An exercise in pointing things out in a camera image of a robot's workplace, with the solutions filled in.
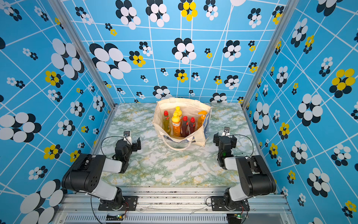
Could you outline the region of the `orange pump dish soap bottle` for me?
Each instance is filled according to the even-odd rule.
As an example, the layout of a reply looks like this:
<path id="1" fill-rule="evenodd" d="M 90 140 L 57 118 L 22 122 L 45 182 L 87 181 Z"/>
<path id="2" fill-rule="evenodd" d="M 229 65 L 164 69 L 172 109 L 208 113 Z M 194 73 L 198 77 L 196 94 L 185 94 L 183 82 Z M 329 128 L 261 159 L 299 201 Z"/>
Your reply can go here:
<path id="1" fill-rule="evenodd" d="M 208 113 L 207 113 L 206 111 L 200 111 L 200 112 L 198 113 L 198 115 L 199 115 L 199 118 L 198 118 L 198 126 L 197 126 L 198 129 L 203 126 L 207 114 L 208 114 Z"/>

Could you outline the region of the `dark red bottle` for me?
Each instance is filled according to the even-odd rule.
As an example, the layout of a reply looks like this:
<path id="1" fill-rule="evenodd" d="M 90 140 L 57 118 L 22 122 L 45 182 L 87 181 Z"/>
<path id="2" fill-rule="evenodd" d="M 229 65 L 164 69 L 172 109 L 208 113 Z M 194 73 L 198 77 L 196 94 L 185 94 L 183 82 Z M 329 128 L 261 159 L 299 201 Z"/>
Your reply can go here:
<path id="1" fill-rule="evenodd" d="M 181 123 L 181 137 L 185 138 L 189 135 L 188 125 L 188 117 L 184 116 Z"/>
<path id="2" fill-rule="evenodd" d="M 190 134 L 194 133 L 195 132 L 195 127 L 196 127 L 196 120 L 194 117 L 192 117 L 190 119 L 190 122 L 189 122 L 189 131 L 190 131 Z"/>

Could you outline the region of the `green bottle red cap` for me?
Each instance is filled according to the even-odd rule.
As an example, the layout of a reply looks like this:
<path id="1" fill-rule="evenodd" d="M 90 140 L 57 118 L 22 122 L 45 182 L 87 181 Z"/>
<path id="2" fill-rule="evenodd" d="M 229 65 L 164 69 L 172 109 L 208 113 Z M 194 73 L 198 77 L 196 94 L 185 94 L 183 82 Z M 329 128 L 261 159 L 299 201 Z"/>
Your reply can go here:
<path id="1" fill-rule="evenodd" d="M 169 117 L 169 112 L 168 112 L 168 111 L 164 111 L 164 118 L 163 118 L 162 128 L 164 129 L 164 131 L 165 131 L 168 135 L 171 134 L 170 117 Z"/>

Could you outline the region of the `cream canvas shopping bag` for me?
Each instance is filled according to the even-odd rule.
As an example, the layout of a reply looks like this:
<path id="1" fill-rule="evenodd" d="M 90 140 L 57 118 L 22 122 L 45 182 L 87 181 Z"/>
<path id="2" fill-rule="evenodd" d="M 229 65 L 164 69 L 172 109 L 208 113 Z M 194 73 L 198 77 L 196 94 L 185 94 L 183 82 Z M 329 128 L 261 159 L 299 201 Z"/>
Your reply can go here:
<path id="1" fill-rule="evenodd" d="M 206 144 L 211 112 L 212 107 L 198 100 L 164 99 L 157 102 L 153 125 L 169 148 L 182 151 L 192 144 Z"/>

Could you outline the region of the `orange bottle yellow cap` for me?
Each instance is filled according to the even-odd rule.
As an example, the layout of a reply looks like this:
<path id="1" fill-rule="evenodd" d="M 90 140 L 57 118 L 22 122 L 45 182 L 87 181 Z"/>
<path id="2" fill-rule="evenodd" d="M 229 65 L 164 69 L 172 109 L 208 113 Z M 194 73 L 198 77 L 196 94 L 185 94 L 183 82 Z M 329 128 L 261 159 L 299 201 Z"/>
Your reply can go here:
<path id="1" fill-rule="evenodd" d="M 182 119 L 182 111 L 181 111 L 181 109 L 180 109 L 179 106 L 177 106 L 177 107 L 175 108 L 175 112 L 177 113 L 177 115 L 179 116 L 179 118 Z"/>
<path id="2" fill-rule="evenodd" d="M 173 114 L 172 126 L 173 126 L 173 135 L 174 135 L 174 137 L 181 137 L 180 116 L 178 115 L 177 112 L 175 112 Z"/>

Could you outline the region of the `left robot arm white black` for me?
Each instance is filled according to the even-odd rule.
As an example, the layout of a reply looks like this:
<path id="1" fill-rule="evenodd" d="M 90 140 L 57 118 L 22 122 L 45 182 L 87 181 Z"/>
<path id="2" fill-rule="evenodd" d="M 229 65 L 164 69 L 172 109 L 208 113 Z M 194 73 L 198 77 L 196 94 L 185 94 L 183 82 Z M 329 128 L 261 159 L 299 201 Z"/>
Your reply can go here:
<path id="1" fill-rule="evenodd" d="M 123 174 L 129 167 L 131 154 L 141 149 L 141 140 L 132 143 L 127 139 L 117 141 L 112 158 L 105 155 L 80 154 L 62 178 L 62 187 L 82 192 L 100 200 L 100 211 L 135 211 L 137 196 L 123 196 L 119 187 L 103 180 L 103 172 Z"/>

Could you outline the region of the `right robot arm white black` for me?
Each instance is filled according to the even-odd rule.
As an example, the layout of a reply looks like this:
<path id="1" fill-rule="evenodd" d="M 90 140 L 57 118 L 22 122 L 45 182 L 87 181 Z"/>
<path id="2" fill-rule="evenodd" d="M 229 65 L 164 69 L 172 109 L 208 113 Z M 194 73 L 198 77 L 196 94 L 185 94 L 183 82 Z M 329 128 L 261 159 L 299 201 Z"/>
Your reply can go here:
<path id="1" fill-rule="evenodd" d="M 249 198 L 276 192 L 275 180 L 261 155 L 234 156 L 232 149 L 237 142 L 234 135 L 220 136 L 216 133 L 213 142 L 218 147 L 219 166 L 225 170 L 236 170 L 239 175 L 239 184 L 227 188 L 223 196 L 228 210 L 234 211 L 244 206 L 248 211 L 245 203 Z"/>

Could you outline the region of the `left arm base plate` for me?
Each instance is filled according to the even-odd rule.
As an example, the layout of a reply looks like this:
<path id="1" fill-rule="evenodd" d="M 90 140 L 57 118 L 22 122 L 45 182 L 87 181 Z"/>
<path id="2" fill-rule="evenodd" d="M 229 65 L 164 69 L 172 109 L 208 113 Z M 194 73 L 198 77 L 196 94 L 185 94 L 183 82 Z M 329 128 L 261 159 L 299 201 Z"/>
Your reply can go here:
<path id="1" fill-rule="evenodd" d="M 138 196 L 121 196 L 112 201 L 100 200 L 99 211 L 135 211 Z"/>

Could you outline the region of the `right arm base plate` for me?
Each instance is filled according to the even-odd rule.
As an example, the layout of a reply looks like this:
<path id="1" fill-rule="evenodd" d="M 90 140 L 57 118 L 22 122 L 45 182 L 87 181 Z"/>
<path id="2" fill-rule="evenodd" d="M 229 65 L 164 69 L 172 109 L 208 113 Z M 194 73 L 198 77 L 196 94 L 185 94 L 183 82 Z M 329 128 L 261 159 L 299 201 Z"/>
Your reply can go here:
<path id="1" fill-rule="evenodd" d="M 211 196 L 210 204 L 213 211 L 250 211 L 248 201 L 232 201 L 229 198 L 225 198 L 224 196 Z"/>

